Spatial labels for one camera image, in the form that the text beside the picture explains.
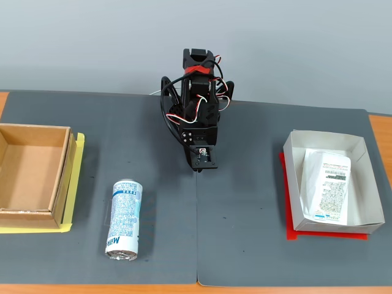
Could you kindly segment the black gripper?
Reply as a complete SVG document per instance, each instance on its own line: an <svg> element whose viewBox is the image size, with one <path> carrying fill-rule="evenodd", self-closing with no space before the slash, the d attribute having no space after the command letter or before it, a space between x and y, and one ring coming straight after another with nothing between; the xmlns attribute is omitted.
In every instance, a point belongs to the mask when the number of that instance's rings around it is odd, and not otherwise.
<svg viewBox="0 0 392 294"><path fill-rule="evenodd" d="M179 124L179 136L186 144L184 153L188 165L191 165L190 145L216 145L219 118L218 104L205 102L204 99L187 107L186 120L192 122L196 119L192 124L185 121L180 121Z"/></svg>

